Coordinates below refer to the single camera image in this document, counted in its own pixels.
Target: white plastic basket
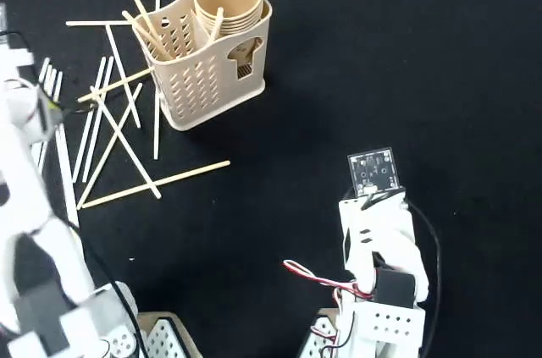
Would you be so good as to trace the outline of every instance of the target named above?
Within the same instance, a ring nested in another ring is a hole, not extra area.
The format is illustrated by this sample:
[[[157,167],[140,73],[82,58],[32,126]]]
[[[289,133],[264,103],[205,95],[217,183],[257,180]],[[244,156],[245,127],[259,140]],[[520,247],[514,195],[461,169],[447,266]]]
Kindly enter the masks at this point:
[[[207,44],[209,34],[194,14],[193,0],[175,0],[149,13],[166,51],[175,58],[163,61],[136,30],[152,77],[160,90],[160,107],[171,126],[187,130],[260,94],[265,88],[263,68],[267,50],[271,5],[264,1],[262,19],[250,30]],[[135,20],[147,28],[139,15]],[[256,38],[252,62],[240,67],[228,54]]]

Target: black circuit board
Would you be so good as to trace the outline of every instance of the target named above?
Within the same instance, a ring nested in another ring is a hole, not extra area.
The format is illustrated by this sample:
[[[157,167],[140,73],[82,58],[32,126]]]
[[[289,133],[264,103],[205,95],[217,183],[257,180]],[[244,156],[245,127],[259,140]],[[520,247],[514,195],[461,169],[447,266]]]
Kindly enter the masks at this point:
[[[350,155],[348,164],[356,197],[400,187],[391,148]]]

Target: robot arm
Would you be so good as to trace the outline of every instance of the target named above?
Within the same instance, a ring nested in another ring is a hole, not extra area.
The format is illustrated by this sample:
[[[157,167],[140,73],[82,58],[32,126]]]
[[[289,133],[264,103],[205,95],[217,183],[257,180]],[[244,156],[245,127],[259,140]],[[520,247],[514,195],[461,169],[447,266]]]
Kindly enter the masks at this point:
[[[0,85],[0,325],[17,336],[8,344],[10,354],[101,357],[88,353],[107,338],[126,340],[130,348],[122,354],[135,353],[138,343],[127,311],[111,285],[95,290],[70,228],[49,205],[30,154],[29,145],[48,139],[56,126],[48,104],[37,87]],[[52,281],[19,295],[14,255],[21,235],[30,236],[53,259],[61,287]],[[130,290],[117,285],[136,316]]]
[[[391,149],[350,156],[349,164],[354,194],[339,210],[345,269],[354,280],[340,284],[298,267],[306,278],[346,290],[338,300],[333,344],[314,339],[312,331],[300,358],[313,355],[312,343],[322,346],[322,358],[418,358],[425,323],[418,303],[428,297],[429,280]],[[291,262],[286,265],[292,270]]]
[[[69,228],[51,210],[41,176],[30,155],[29,136],[17,125],[17,120],[21,119],[25,120],[25,124],[32,124],[40,115],[34,112],[28,118],[28,115],[14,111],[24,106],[9,106],[14,102],[10,100],[10,92],[13,93],[12,97],[22,96],[26,95],[28,89],[8,91],[4,85],[0,88],[0,142],[3,148],[0,151],[3,180],[0,184],[4,192],[0,204],[3,226],[0,231],[0,322],[17,333],[19,324],[13,303],[19,294],[13,281],[14,245],[21,235],[28,234],[53,259],[64,292],[75,304],[85,300],[95,288]],[[40,125],[33,135],[51,134],[52,131],[42,127]]]

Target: black tabletop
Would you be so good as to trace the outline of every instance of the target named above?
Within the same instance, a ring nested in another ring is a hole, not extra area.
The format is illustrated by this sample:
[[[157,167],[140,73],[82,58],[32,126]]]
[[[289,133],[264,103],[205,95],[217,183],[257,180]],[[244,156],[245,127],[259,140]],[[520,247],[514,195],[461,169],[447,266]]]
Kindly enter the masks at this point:
[[[64,21],[136,11],[131,0],[0,1],[38,63],[50,56],[66,74],[64,100],[86,92],[110,54],[102,28]],[[401,183],[443,247],[430,356],[534,354],[542,314],[542,0],[270,2],[261,96],[188,132],[163,121],[153,161],[147,79],[138,101],[143,128],[131,120],[125,127],[155,179],[224,159],[231,166],[164,186],[160,201],[145,192],[84,210],[85,238],[141,310],[177,313],[204,356],[295,356],[317,309],[333,303],[329,288],[280,263],[293,258],[319,275],[348,278],[337,206],[351,184],[346,156],[392,146]],[[126,73],[142,69],[131,30],[113,32]],[[111,102],[116,117],[124,100]],[[66,120],[72,164],[83,122]],[[103,126],[97,153],[110,135]],[[47,182],[57,205],[51,153]],[[140,183],[119,146],[91,198]],[[433,243],[414,222],[434,291]],[[433,302],[431,295],[428,323]]]

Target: mounting hole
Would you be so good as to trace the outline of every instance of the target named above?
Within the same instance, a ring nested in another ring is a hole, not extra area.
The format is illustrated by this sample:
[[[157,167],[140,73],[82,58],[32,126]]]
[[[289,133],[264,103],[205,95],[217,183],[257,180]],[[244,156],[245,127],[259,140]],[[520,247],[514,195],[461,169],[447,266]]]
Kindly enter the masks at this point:
[[[9,187],[5,183],[0,183],[0,207],[9,200]]]

